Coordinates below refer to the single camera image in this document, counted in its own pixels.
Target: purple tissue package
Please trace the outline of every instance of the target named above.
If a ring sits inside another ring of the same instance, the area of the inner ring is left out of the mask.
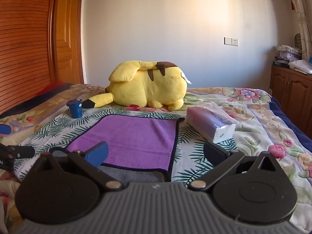
[[[212,102],[206,107],[189,107],[186,122],[215,144],[233,138],[238,123]]]

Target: bed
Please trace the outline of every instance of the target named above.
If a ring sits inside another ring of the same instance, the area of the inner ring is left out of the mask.
[[[205,106],[208,101],[222,107],[239,122],[234,138],[219,145],[226,150],[239,149],[250,156],[257,156],[261,151],[270,151],[284,169],[298,195],[298,205],[291,223],[303,233],[312,230],[312,141],[291,123],[280,110],[278,102],[265,91],[243,88],[188,89],[184,106],[174,112],[169,112],[166,108],[123,107],[112,103],[102,108],[84,110],[83,117],[79,119],[70,118],[66,107],[69,99],[85,100],[101,93],[105,93],[105,87],[89,84],[67,85],[11,110],[11,113],[7,113],[9,116],[0,116],[0,123],[8,124],[12,128],[10,135],[0,135],[1,143],[30,145],[34,147],[36,154],[32,159],[17,160],[14,175],[6,171],[0,172],[0,195],[3,204],[2,207],[0,205],[0,231],[11,232],[20,224],[21,218],[14,205],[14,194],[38,155],[54,146],[66,147],[108,115],[179,120],[169,180],[188,184],[208,172],[213,166],[203,156],[205,139],[182,120],[187,107]]]

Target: red fabric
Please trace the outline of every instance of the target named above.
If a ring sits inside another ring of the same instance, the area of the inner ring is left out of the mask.
[[[52,83],[52,84],[50,84],[49,86],[47,86],[46,88],[44,88],[42,91],[39,91],[36,95],[35,95],[35,97],[36,96],[39,96],[39,95],[41,95],[41,94],[43,94],[43,93],[46,93],[46,92],[48,92],[48,91],[50,91],[50,90],[52,90],[52,89],[54,89],[54,88],[56,88],[56,87],[58,87],[58,86],[60,86],[60,85],[62,85],[63,84],[63,82],[62,81],[56,81],[55,83]]]

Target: plush toy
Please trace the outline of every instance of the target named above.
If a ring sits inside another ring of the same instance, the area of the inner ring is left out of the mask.
[[[162,108],[169,111],[183,106],[188,79],[171,62],[126,61],[109,77],[108,93],[82,102],[83,108],[97,108],[115,101],[119,105]]]

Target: gray ridged panel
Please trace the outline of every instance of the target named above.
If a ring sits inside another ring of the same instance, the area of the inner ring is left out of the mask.
[[[13,234],[301,234],[284,222],[243,224],[221,214],[208,195],[182,183],[130,183],[107,193],[87,216],[45,226],[25,220]]]

